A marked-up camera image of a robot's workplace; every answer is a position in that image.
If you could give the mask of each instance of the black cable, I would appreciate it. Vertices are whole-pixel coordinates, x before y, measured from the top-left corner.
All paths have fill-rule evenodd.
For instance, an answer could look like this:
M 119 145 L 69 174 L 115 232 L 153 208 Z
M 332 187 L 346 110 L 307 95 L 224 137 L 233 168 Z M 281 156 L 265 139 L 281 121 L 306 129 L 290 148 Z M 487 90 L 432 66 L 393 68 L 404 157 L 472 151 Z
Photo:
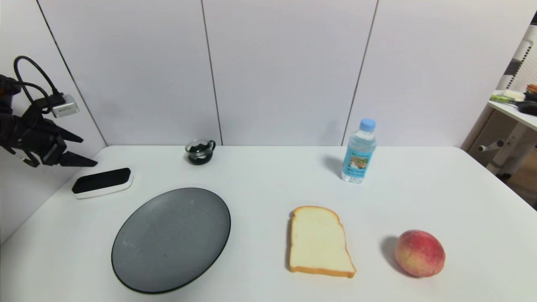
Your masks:
M 59 94 L 58 89 L 56 89 L 56 86 L 54 86 L 54 84 L 52 83 L 52 81 L 48 77 L 47 73 L 34 60 L 30 59 L 29 57 L 27 57 L 25 55 L 20 55 L 20 56 L 16 57 L 15 60 L 13 61 L 13 68 L 15 70 L 15 74 L 17 75 L 17 79 L 20 82 L 23 82 L 23 80 L 20 78 L 19 66 L 18 66 L 20 60 L 26 60 L 26 61 L 30 62 L 30 64 L 32 64 L 33 67 L 35 67 L 39 71 L 39 73 L 45 78 L 45 80 L 47 80 L 47 83 L 50 85 L 50 88 L 52 89 L 52 94 L 54 94 L 54 95 Z
M 26 82 L 23 81 L 23 78 L 20 76 L 20 72 L 19 72 L 19 61 L 20 60 L 28 61 L 30 64 L 33 65 L 33 67 L 35 67 L 39 71 L 39 73 L 45 78 L 47 83 L 50 85 L 50 88 L 52 89 L 52 94 L 53 95 L 60 94 L 58 89 L 56 89 L 56 86 L 54 86 L 54 84 L 52 83 L 52 81 L 48 77 L 47 73 L 34 60 L 30 59 L 29 57 L 27 57 L 25 55 L 20 55 L 20 56 L 16 57 L 15 60 L 13 61 L 13 69 L 15 70 L 15 75 L 17 76 L 17 80 L 19 80 L 19 82 L 26 83 Z M 36 88 L 38 90 L 41 89 L 40 87 L 37 88 L 37 87 L 31 86 L 31 85 L 27 85 L 27 86 L 34 87 L 34 88 Z M 33 98 L 30 95 L 30 93 L 28 92 L 28 90 L 26 89 L 25 85 L 23 85 L 23 90 L 24 90 L 24 94 L 26 95 L 26 97 L 28 98 L 30 103 L 33 104 Z M 44 94 L 44 95 L 46 96 L 45 98 L 46 98 L 47 103 L 48 103 L 48 109 L 46 111 L 42 111 L 42 113 L 47 114 L 47 113 L 50 113 L 52 111 L 52 103 L 51 103 L 50 99 L 48 98 L 48 95 L 46 95 L 46 94 Z
M 48 109 L 45 110 L 45 111 L 42 111 L 42 113 L 47 114 L 47 113 L 50 113 L 52 111 L 52 101 L 50 100 L 50 98 L 48 97 L 47 92 L 43 88 L 41 88 L 41 87 L 39 87 L 39 86 L 37 86 L 35 84 L 28 83 L 28 82 L 22 82 L 22 81 L 10 81 L 10 82 L 13 83 L 13 84 L 21 85 L 25 92 L 28 91 L 28 90 L 26 90 L 26 86 L 33 87 L 33 88 L 36 88 L 37 90 L 39 90 L 39 92 L 42 93 L 43 96 L 45 97 L 45 99 L 47 100 L 47 105 L 48 105 Z M 34 103 L 34 101 L 33 101 L 33 99 L 31 97 L 29 97 L 28 99 L 30 100 L 30 102 L 32 104 Z

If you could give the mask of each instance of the tabletop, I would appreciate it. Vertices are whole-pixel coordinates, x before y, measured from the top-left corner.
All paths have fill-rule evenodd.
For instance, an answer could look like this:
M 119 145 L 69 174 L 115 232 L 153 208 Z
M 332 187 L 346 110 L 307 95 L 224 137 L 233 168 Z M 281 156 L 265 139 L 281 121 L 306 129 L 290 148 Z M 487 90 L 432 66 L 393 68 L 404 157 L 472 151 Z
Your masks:
M 537 131 L 537 117 L 525 114 L 520 111 L 514 106 L 507 105 L 507 104 L 501 104 L 498 102 L 489 101 L 489 106 L 492 108 L 499 110 L 500 112 L 507 114 L 509 117 L 514 118 L 520 123 L 523 123 L 524 125 L 528 126 L 529 128 Z
M 180 146 L 112 146 L 3 245 L 0 300 L 11 301 L 534 301 L 537 213 L 463 151 L 379 147 L 360 185 L 339 178 L 345 147 L 221 147 L 192 166 Z M 132 186 L 77 200 L 76 178 L 131 168 Z M 228 205 L 231 233 L 219 259 L 189 285 L 149 295 L 123 286 L 111 249 L 125 220 L 164 192 L 197 187 Z M 291 212 L 317 205 L 345 227 L 354 278 L 287 269 Z M 393 257 L 409 229 L 446 251 L 431 278 L 404 274 Z

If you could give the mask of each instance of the red peach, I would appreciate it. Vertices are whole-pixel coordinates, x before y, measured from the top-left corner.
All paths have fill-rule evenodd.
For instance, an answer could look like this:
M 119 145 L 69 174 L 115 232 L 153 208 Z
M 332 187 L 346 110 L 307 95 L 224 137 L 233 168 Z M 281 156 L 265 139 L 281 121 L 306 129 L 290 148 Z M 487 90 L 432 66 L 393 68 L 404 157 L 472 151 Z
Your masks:
M 446 254 L 433 235 L 413 229 L 399 236 L 395 260 L 411 275 L 431 277 L 444 268 Z

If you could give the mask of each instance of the blue bottle cap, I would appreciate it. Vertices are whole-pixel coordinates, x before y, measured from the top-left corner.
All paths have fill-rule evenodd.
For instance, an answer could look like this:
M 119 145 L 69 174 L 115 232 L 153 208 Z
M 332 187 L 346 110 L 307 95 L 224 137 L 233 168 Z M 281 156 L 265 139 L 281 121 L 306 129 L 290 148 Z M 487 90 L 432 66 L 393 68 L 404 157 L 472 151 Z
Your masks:
M 375 130 L 376 122 L 372 119 L 363 119 L 360 122 L 360 130 L 365 132 L 373 132 Z

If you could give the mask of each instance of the bread crust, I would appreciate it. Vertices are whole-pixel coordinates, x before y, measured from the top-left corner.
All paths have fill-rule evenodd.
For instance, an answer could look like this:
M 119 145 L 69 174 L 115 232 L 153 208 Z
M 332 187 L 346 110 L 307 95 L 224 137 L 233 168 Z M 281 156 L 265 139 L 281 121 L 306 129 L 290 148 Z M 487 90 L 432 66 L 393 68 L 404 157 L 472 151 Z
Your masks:
M 293 211 L 293 218 L 291 219 L 291 249 L 293 249 L 293 244 L 294 244 L 294 242 L 293 242 L 294 241 L 293 240 L 293 233 L 294 233 L 295 219 L 296 219 L 297 213 L 299 211 L 301 211 L 301 210 L 308 209 L 308 208 L 321 208 L 323 210 L 326 210 L 326 211 L 332 213 L 336 217 L 339 225 L 343 229 L 343 234 L 345 235 L 345 251 L 347 252 L 347 255 L 349 256 L 349 260 L 351 261 L 351 265 L 352 265 L 352 268 L 354 269 L 354 271 L 350 272 L 350 271 L 315 269 L 315 268 L 306 268 L 306 267 L 294 267 L 294 266 L 291 266 L 291 254 L 289 254 L 289 269 L 290 269 L 290 271 L 292 271 L 292 272 L 297 272 L 298 271 L 298 272 L 305 272 L 305 273 L 308 273 L 308 274 L 320 274 L 320 275 L 328 275 L 328 276 L 335 276 L 335 277 L 347 277 L 347 278 L 354 277 L 354 274 L 356 274 L 356 267 L 354 267 L 354 263 L 352 263 L 351 254 L 349 254 L 349 250 L 347 249 L 347 240 L 346 240 L 345 228 L 343 227 L 343 224 L 339 220 L 338 214 L 336 214 L 334 211 L 332 211 L 332 210 L 330 210 L 328 208 L 320 207 L 320 206 L 301 206 L 301 207 L 297 207 Z

